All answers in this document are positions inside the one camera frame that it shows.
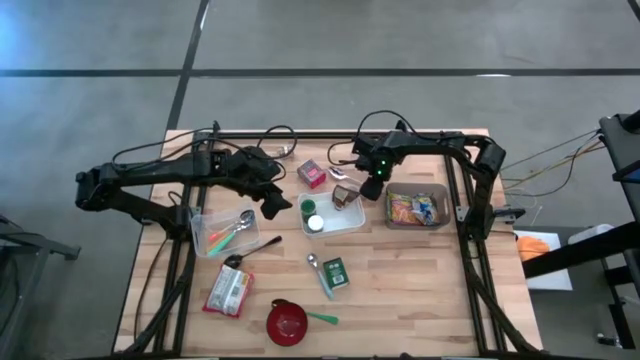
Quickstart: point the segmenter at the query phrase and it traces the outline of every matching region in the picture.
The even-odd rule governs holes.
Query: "small green carton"
[[[324,268],[324,273],[327,276],[330,288],[337,289],[349,285],[347,270],[345,270],[341,258],[325,261],[322,267]]]

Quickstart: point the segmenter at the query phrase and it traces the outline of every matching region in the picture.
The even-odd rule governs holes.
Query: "green spoon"
[[[284,304],[284,303],[288,303],[287,300],[285,299],[275,299],[271,302],[271,307],[276,307],[280,304]],[[335,316],[331,316],[331,315],[323,315],[323,314],[318,314],[318,313],[312,313],[310,311],[305,311],[305,313],[311,317],[314,317],[316,319],[320,319],[320,320],[324,320],[326,322],[328,322],[329,324],[332,325],[338,325],[338,322],[340,321],[340,319],[338,319]]]

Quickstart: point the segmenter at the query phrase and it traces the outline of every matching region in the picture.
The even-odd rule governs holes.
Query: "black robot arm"
[[[189,209],[182,205],[163,206],[124,192],[123,187],[179,182],[191,186],[219,185],[254,201],[264,200],[260,209],[273,219],[292,205],[273,182],[280,174],[274,160],[258,147],[197,151],[175,160],[114,165],[106,163],[76,175],[76,205],[85,211],[114,209],[143,223],[159,223],[174,239],[188,236]]]
[[[493,183],[498,176],[506,152],[491,138],[465,135],[461,132],[416,134],[406,132],[400,122],[380,138],[358,135],[352,152],[358,155],[355,166],[369,177],[360,188],[362,196],[377,200],[384,182],[389,181],[393,166],[402,164],[407,155],[447,155],[455,158],[476,181],[474,198],[463,223],[465,237],[484,240],[489,235],[495,218],[491,206]],[[478,147],[475,161],[465,146]]]

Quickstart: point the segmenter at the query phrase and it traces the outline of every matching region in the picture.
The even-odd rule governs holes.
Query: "red bowl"
[[[267,334],[280,346],[292,346],[304,338],[308,325],[307,314],[300,305],[284,303],[271,309],[267,317]]]

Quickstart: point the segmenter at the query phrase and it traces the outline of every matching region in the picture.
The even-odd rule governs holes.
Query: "plastic bin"
[[[332,193],[322,194],[300,194],[298,196],[298,218],[300,219],[300,225],[302,231],[311,239],[322,238],[326,236],[334,236],[340,234],[347,234],[358,230],[366,221],[364,215],[364,209],[362,207],[362,201],[358,197],[344,210],[336,210],[331,201]],[[320,215],[324,220],[324,227],[322,231],[312,233],[306,228],[306,224],[302,219],[302,213],[300,213],[300,204],[305,200],[313,200],[316,203],[316,215]]]
[[[236,222],[240,218],[240,214],[245,210],[255,211],[251,203],[245,203],[233,210],[219,211],[207,215],[195,215],[191,219],[191,231],[196,254],[205,258],[217,258],[236,254],[257,246],[260,242],[260,227],[258,226],[258,214],[256,213],[256,219],[251,227],[238,231],[221,251],[211,255],[207,253],[210,247],[209,237]]]

